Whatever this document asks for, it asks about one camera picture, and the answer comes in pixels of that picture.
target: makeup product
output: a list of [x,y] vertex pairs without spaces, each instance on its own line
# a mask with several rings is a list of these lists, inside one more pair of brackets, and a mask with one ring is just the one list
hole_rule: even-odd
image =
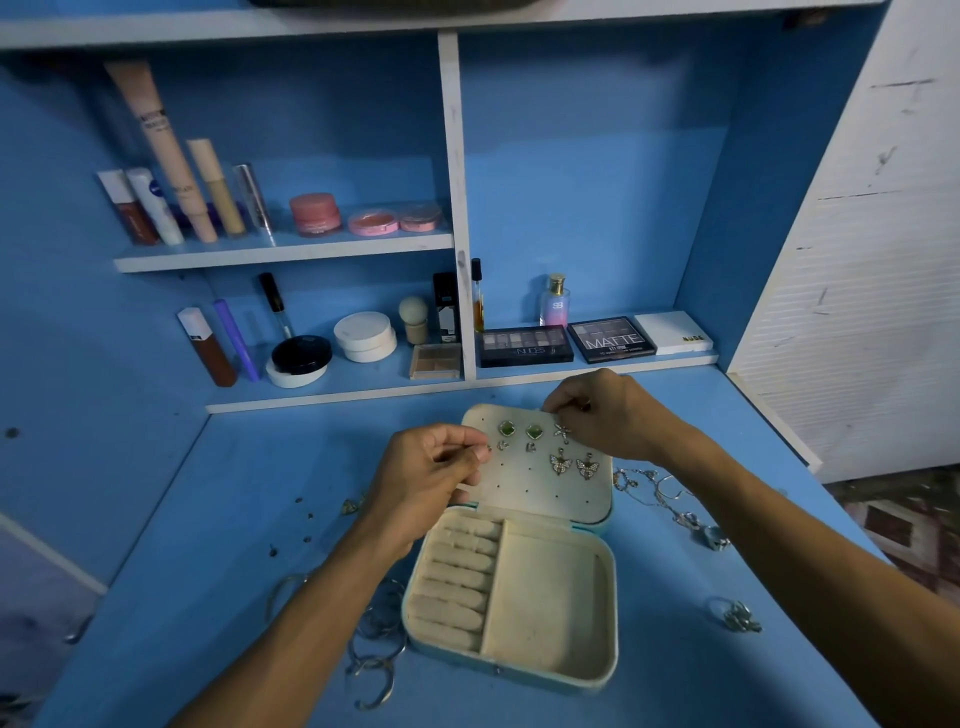
[[206,322],[203,312],[199,308],[185,308],[177,314],[190,343],[197,352],[197,356],[210,372],[213,383],[218,387],[232,387],[236,384],[237,373],[233,371],[227,355],[213,335],[210,325]]
[[213,151],[213,144],[209,139],[187,139],[186,144],[190,147],[190,154],[193,160],[197,162],[197,168],[200,170],[200,176],[206,182],[206,188],[210,190],[210,197],[213,199],[213,205],[217,208],[217,214],[220,216],[220,222],[224,230],[230,237],[239,237],[246,234],[247,228],[240,217],[240,211],[233,201],[233,195],[227,187],[227,180],[224,179],[224,170],[220,166],[220,160],[217,159],[216,152]]
[[333,335],[347,359],[363,364],[386,358],[396,349],[390,318],[377,311],[350,314],[337,322]]
[[342,226],[337,201],[329,192],[311,192],[290,200],[300,237],[319,237]]
[[256,183],[256,177],[253,175],[253,167],[249,164],[236,164],[233,167],[233,173],[236,175],[237,184],[240,185],[240,194],[243,195],[244,205],[247,206],[247,213],[250,215],[253,227],[261,235],[273,237],[274,224],[270,221],[267,203],[264,202],[260,185]]
[[150,222],[130,188],[130,183],[122,169],[109,169],[106,172],[97,172],[100,183],[107,191],[110,201],[116,207],[117,214],[123,220],[124,227],[130,240],[137,245],[156,245],[160,236],[156,234],[154,224]]
[[352,215],[347,222],[350,232],[354,235],[371,237],[374,235],[388,235],[399,230],[400,223],[389,209],[370,209],[366,212]]
[[482,368],[573,361],[564,327],[489,328],[477,338]]
[[420,296],[408,296],[400,302],[400,318],[407,332],[407,341],[411,344],[426,344],[429,334],[426,326],[426,301]]
[[216,242],[217,232],[213,229],[210,216],[206,214],[204,196],[197,187],[190,165],[187,164],[174,136],[173,127],[167,119],[167,112],[156,91],[150,64],[146,61],[117,61],[105,63],[104,66],[113,82],[120,88],[127,106],[140,120],[140,128],[153,147],[163,174],[173,185],[180,207],[190,218],[197,237],[204,243]]
[[587,364],[649,356],[656,352],[626,316],[582,321],[567,327]]
[[177,225],[174,213],[163,199],[160,185],[156,183],[154,175],[146,167],[134,167],[127,170],[127,179],[136,192],[137,198],[147,210],[150,219],[154,221],[156,231],[167,245],[179,245],[183,242],[183,233]]
[[461,356],[459,344],[417,344],[410,362],[410,378],[460,378]]
[[410,207],[400,215],[400,229],[407,232],[430,232],[444,219],[436,203]]
[[267,362],[267,376],[283,389],[303,387],[326,374],[332,358],[330,342],[322,336],[294,336],[274,347]]
[[566,276],[551,273],[547,290],[540,294],[540,325],[565,327],[570,310],[570,292],[564,288]]
[[483,270],[478,257],[470,259],[470,280],[473,281],[473,330],[483,332],[483,291],[480,290]]
[[270,310],[276,315],[276,322],[280,324],[283,338],[292,339],[294,337],[294,328],[290,324],[290,319],[287,318],[287,313],[283,308],[283,299],[280,297],[280,291],[276,287],[274,274],[261,273],[256,278],[260,281],[260,286],[263,288],[263,295],[267,297],[267,303],[270,304]]
[[708,352],[713,340],[685,311],[644,313],[635,316],[640,330],[657,347],[657,354]]
[[259,381],[260,373],[256,370],[256,365],[253,363],[253,359],[247,349],[247,344],[243,340],[243,334],[240,333],[237,323],[233,320],[233,314],[230,313],[230,307],[227,305],[227,302],[223,299],[217,299],[213,302],[213,308],[216,310],[217,316],[220,317],[220,323],[223,324],[224,329],[227,330],[227,337],[236,350],[237,356],[240,357],[240,363],[243,364],[243,369],[250,378],[250,381]]
[[433,274],[433,296],[440,322],[440,340],[445,344],[460,341],[460,317],[457,316],[457,274]]

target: purple pen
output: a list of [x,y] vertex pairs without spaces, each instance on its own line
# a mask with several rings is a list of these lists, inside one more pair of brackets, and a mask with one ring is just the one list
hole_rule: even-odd
[[243,340],[243,334],[241,334],[240,329],[237,328],[237,323],[233,320],[233,314],[230,313],[227,302],[223,299],[217,299],[213,302],[213,307],[217,310],[217,316],[220,317],[220,321],[227,330],[230,343],[236,349],[237,355],[240,357],[240,363],[243,364],[247,376],[251,381],[259,381],[260,373],[256,370],[256,365],[253,364],[253,360],[250,358],[250,352],[247,350],[247,344]]

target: jewelry box lid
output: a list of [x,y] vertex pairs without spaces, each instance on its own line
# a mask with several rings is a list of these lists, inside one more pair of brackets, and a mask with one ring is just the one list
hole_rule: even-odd
[[465,487],[478,506],[583,525],[610,515],[613,459],[576,442],[553,415],[477,404],[463,424],[484,432],[491,447],[480,484]]

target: concealer tube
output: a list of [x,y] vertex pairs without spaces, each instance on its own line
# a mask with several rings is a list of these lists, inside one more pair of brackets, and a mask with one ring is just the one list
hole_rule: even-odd
[[117,61],[105,63],[104,66],[123,94],[127,106],[140,120],[140,128],[153,147],[163,174],[177,193],[180,209],[190,218],[197,237],[204,243],[215,243],[217,232],[206,212],[204,196],[197,187],[190,165],[167,119],[150,64],[146,61]]
[[186,145],[190,147],[190,154],[193,155],[193,160],[197,163],[200,176],[206,182],[206,188],[210,190],[213,206],[217,208],[220,222],[224,224],[227,235],[239,237],[245,234],[247,228],[243,224],[240,210],[237,209],[229,187],[227,187],[224,170],[213,151],[213,144],[210,143],[209,139],[187,139]]
[[227,355],[204,318],[204,313],[199,308],[190,307],[178,313],[177,318],[183,324],[190,343],[210,373],[213,383],[218,387],[232,387],[236,384],[237,373],[230,366]]

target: small perfume bottle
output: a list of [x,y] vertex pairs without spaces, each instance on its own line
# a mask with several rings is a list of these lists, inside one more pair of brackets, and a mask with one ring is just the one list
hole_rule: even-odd
[[480,269],[480,258],[470,259],[470,279],[473,281],[473,330],[483,332],[483,291],[480,290],[480,281],[483,280],[483,271]]
[[564,288],[566,276],[551,273],[549,288],[540,294],[540,325],[542,327],[565,327],[570,310],[570,292]]

